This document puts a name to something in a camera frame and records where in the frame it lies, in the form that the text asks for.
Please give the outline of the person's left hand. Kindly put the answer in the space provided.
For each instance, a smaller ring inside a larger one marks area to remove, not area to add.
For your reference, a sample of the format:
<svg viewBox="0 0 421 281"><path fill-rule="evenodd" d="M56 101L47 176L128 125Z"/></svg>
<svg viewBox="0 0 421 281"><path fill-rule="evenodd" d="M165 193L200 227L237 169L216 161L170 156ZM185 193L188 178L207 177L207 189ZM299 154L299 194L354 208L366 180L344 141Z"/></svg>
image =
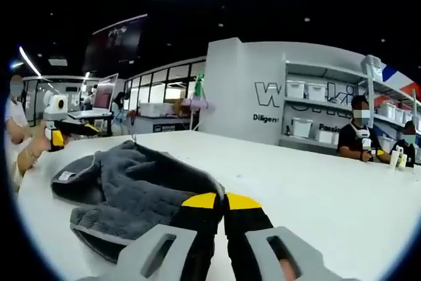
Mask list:
<svg viewBox="0 0 421 281"><path fill-rule="evenodd" d="M44 151L48 151L51 148L50 141L45 135L45 130L46 122L42 120L34 129L32 140L24 150L29 166L32 166Z"/></svg>

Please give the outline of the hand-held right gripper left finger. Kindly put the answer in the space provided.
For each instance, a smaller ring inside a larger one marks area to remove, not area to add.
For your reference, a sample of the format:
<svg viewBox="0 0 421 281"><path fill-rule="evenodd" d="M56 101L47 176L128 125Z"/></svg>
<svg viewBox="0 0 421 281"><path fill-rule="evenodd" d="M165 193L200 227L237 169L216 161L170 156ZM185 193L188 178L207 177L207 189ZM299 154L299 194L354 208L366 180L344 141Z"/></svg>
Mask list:
<svg viewBox="0 0 421 281"><path fill-rule="evenodd" d="M111 271L84 280L206 280L220 219L218 194L194 195L169 225L158 224L127 245Z"/></svg>

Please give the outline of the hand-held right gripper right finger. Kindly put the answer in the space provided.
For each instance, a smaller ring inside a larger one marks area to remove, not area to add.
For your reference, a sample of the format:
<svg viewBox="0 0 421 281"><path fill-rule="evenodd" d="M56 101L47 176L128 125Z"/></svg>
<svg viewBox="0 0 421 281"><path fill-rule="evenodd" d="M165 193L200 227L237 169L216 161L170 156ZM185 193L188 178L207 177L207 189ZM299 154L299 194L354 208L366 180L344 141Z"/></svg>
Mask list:
<svg viewBox="0 0 421 281"><path fill-rule="evenodd" d="M228 192L224 231L236 280L343 280L319 250L283 226L275 227L261 205Z"/></svg>

